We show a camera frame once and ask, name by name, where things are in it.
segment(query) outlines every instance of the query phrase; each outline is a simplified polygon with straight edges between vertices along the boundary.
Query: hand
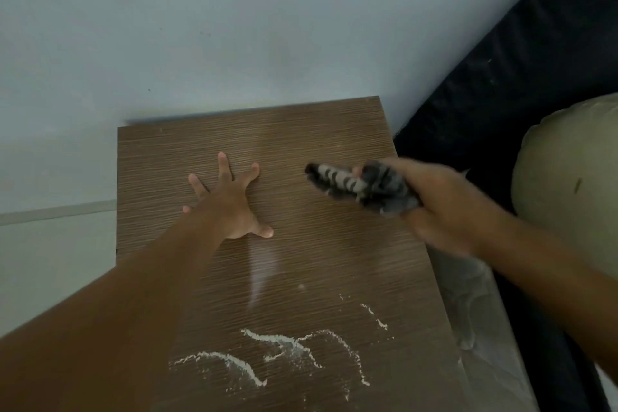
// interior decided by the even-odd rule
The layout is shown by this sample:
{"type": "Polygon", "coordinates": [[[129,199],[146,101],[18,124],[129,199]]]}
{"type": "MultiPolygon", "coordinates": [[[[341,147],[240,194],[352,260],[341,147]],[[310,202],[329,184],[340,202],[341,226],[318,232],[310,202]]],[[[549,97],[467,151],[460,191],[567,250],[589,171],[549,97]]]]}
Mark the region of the hand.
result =
{"type": "Polygon", "coordinates": [[[273,229],[260,223],[249,208],[245,190],[251,181],[259,176],[259,165],[254,163],[251,169],[232,179],[232,171],[226,154],[219,152],[219,182],[209,192],[195,174],[189,175],[189,184],[195,191],[199,202],[195,208],[182,207],[184,213],[196,217],[207,214],[222,225],[225,238],[241,238],[247,233],[254,233],[263,238],[273,236],[273,229]]]}
{"type": "Polygon", "coordinates": [[[425,243],[456,256],[479,255],[503,238],[515,218],[448,166],[407,158],[380,160],[393,167],[419,193],[422,207],[403,214],[425,243]]]}

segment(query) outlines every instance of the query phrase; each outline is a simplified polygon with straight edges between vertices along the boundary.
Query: person's left hand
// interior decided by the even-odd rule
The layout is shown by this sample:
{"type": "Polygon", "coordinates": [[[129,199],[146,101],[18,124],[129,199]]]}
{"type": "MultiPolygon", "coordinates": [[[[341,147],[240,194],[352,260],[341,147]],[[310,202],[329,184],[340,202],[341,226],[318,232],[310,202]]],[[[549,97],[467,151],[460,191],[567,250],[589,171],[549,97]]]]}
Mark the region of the person's left hand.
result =
{"type": "Polygon", "coordinates": [[[195,174],[189,175],[189,184],[199,201],[194,208],[182,207],[184,213],[199,217],[207,214],[222,225],[225,238],[241,238],[247,233],[254,233],[263,238],[273,236],[273,229],[260,223],[251,212],[245,190],[251,181],[259,176],[259,165],[254,163],[251,169],[232,179],[232,171],[226,154],[219,152],[219,182],[209,192],[195,174]]]}

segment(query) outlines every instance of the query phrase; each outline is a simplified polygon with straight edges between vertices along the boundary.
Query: dark spot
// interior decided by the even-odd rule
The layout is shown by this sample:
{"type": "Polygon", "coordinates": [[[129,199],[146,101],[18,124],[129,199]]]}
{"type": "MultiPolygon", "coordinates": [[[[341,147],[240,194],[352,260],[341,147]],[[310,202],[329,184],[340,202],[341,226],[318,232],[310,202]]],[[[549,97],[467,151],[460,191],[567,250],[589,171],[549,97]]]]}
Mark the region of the dark spot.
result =
{"type": "Polygon", "coordinates": [[[576,182],[576,188],[573,190],[573,194],[577,194],[581,185],[582,185],[582,179],[579,178],[576,182]]]}

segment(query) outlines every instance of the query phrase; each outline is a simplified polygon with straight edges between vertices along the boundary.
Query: wooden table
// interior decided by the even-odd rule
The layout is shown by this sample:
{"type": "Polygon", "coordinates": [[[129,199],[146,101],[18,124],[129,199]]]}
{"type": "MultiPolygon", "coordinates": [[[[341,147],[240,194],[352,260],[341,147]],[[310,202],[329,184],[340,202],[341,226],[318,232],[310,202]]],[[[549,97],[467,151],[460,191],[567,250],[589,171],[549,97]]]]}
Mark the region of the wooden table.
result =
{"type": "Polygon", "coordinates": [[[394,155],[379,98],[121,127],[117,258],[216,182],[261,165],[248,189],[274,237],[226,241],[189,300],[155,410],[462,411],[465,375],[424,245],[398,219],[336,202],[309,161],[394,155]]]}

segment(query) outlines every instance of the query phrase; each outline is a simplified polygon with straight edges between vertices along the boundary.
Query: beige pillow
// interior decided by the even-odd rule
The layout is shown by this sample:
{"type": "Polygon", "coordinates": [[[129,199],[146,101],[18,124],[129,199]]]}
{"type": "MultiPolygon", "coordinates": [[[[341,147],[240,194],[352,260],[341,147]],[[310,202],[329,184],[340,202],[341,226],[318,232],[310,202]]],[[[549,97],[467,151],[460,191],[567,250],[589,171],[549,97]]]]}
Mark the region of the beige pillow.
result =
{"type": "Polygon", "coordinates": [[[558,111],[523,138],[513,205],[618,278],[618,94],[558,111]]]}

